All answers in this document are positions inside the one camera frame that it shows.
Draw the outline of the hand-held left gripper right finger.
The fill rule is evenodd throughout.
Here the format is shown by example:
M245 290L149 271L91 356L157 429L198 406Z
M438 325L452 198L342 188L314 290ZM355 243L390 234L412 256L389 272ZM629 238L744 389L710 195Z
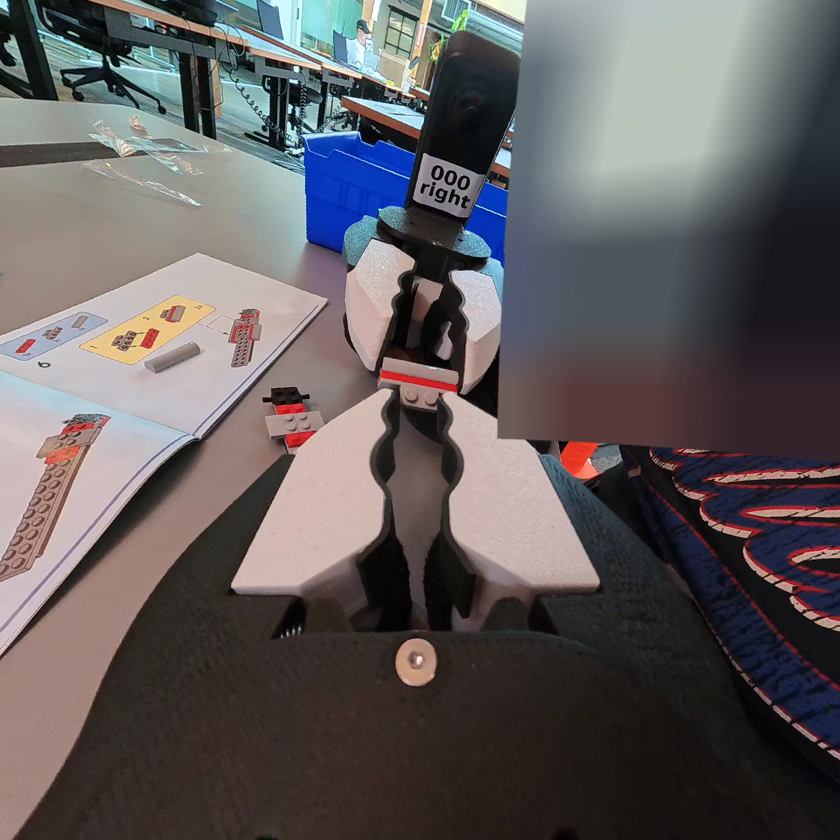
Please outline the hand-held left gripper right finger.
M588 595L601 581L538 452L447 392L437 406L447 482L427 556L432 629L478 628L500 600Z

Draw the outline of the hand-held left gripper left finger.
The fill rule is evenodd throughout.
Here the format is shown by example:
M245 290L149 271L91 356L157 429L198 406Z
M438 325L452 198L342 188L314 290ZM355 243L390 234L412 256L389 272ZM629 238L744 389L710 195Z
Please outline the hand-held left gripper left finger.
M232 581L240 595L330 599L380 631L406 629L410 579L392 495L396 392L381 389L293 458Z

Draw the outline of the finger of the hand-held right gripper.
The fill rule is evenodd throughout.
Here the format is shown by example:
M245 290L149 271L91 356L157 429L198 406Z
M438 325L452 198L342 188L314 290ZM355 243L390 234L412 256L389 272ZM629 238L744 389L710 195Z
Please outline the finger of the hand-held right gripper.
M372 239L347 275L345 314L350 341L368 371L379 369L396 325L396 301L415 265L399 248Z
M458 373L458 392L465 396L487 373L499 349L497 283L483 271L453 270L436 303L442 319L436 327L436 355Z

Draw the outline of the long grey lego chassis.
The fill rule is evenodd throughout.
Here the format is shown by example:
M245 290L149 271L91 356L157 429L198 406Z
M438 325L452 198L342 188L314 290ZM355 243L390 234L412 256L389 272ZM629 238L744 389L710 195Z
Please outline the long grey lego chassis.
M312 410L309 400L310 395L296 386L273 387L262 400L271 407L266 416L269 438L285 445L289 455L295 455L324 426L320 411Z

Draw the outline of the small red grey lego assembly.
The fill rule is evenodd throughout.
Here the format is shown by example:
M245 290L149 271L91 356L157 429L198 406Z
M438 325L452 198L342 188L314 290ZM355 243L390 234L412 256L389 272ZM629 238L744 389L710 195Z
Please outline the small red grey lego assembly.
M436 373L425 369L419 372L383 369L377 385L380 388L396 389L400 396L400 404L405 408L431 412L436 409L442 394L458 392L457 375L450 374L451 371Z

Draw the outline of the blue plastic bin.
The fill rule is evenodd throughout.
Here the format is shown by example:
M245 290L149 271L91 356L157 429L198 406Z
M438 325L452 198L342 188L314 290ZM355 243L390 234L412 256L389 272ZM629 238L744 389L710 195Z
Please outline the blue plastic bin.
M305 139L308 241L342 251L349 266L355 243L373 218L376 237L416 259L416 271L444 282L452 270L505 263L508 192L487 185L504 129L491 137L436 122L424 128L416 154L357 132Z

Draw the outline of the round grey lego bar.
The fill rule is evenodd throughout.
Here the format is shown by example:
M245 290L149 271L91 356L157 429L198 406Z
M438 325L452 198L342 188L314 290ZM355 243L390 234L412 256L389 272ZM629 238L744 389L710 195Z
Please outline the round grey lego bar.
M198 344L195 342L189 342L180 345L173 350L151 356L144 361L143 365L148 371L154 374L159 374L196 357L200 353L201 348Z

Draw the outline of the orange cloth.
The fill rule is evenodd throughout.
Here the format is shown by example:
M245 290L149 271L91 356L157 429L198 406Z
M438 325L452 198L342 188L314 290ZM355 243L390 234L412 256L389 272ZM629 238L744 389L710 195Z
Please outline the orange cloth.
M600 474L592 464L598 446L597 443L568 442L560 453L560 462L573 477L590 480Z

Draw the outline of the open instruction booklet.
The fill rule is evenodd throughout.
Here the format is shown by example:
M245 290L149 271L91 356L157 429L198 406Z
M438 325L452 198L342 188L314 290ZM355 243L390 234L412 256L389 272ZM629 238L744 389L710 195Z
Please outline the open instruction booklet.
M326 303L196 254L2 336L3 653L146 480ZM189 342L196 357L144 367Z

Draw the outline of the wooden top office desk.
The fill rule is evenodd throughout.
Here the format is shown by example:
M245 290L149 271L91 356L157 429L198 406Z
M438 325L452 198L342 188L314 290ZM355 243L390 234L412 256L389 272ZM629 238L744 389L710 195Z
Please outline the wooden top office desk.
M382 137L389 142L412 153L416 152L417 144L424 125L424 115L411 110L402 104L388 101L373 101L361 98L342 97L342 107L352 115L355 125L358 121L360 131L365 137L374 126ZM507 136L499 148L497 158L492 166L493 178L508 179L511 163L511 142L513 122L507 131Z
M216 97L212 63L228 69L252 62L255 73L267 83L269 116L266 144L278 151L287 148L289 81L305 88L310 70L320 70L317 61L300 56L281 40L221 24L207 27L144 2L92 1L104 13L108 35L135 46L162 47L178 55L184 125L188 130L216 138Z

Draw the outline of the potted plant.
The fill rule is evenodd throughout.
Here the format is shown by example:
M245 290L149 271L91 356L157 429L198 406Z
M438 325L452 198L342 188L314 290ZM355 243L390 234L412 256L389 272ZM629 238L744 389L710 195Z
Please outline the potted plant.
M469 8L466 8L462 11L452 23L449 33L451 35L458 33L459 31L465 31L467 26L467 20L469 16ZM430 46L429 48L429 59L432 63L436 64L440 58L440 55L446 46L448 35L441 35L436 43Z

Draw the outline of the person's printed black shirt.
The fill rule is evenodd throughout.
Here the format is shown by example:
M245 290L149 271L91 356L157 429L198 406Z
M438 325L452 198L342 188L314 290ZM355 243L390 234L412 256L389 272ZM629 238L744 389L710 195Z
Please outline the person's printed black shirt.
M770 727L839 775L839 465L621 447L663 559Z

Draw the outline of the clear plastic bag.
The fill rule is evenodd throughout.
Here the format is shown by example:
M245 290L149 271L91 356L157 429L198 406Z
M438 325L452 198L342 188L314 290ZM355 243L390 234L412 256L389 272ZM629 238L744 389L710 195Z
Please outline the clear plastic bag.
M197 200L183 192L179 192L160 181L145 178L142 173L138 173L134 168L129 167L128 163L128 160L91 160L81 162L80 167L110 181L125 182L139 190L156 193L191 207L202 206Z
M228 147L222 145L218 148L206 144L190 145L175 139L156 139L145 134L132 133L122 136L112 130L103 121L97 121L91 126L93 131L88 134L91 140L97 141L120 158L127 158L136 154L149 154L158 157L172 157L183 154L210 154L213 152L226 152Z

